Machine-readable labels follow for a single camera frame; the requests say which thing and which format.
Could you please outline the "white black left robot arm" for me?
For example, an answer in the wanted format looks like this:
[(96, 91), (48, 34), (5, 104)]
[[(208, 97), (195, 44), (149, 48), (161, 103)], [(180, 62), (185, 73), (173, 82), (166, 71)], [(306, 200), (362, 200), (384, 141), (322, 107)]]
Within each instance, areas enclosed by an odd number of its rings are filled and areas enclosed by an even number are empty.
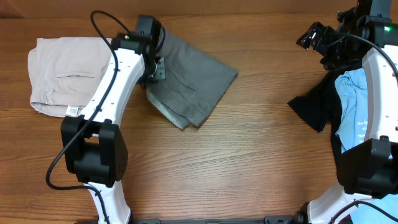
[(165, 35), (119, 34), (107, 42), (111, 57), (95, 94), (76, 117), (61, 125), (67, 170), (87, 189), (98, 211), (98, 223), (132, 223), (121, 179), (128, 149), (121, 134), (121, 118), (137, 83), (165, 78), (163, 62), (156, 57)]

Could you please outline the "grey shorts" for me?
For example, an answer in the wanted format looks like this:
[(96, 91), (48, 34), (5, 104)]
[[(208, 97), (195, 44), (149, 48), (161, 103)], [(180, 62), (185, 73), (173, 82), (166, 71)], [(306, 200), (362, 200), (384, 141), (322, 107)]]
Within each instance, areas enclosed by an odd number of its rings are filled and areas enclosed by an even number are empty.
[(165, 30), (157, 54), (165, 79), (147, 86), (147, 99), (179, 129), (199, 128), (239, 72)]

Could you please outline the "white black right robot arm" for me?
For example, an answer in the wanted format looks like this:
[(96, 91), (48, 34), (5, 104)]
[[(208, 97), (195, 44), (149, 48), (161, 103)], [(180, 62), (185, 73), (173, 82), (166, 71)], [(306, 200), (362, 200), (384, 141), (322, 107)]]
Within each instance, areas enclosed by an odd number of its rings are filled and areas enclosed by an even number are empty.
[(307, 205), (306, 223), (336, 223), (362, 206), (396, 222), (375, 202), (397, 194), (397, 24), (363, 16), (338, 32), (315, 22), (297, 44), (313, 47), (333, 65), (360, 60), (368, 101), (363, 142), (341, 154), (337, 182)]

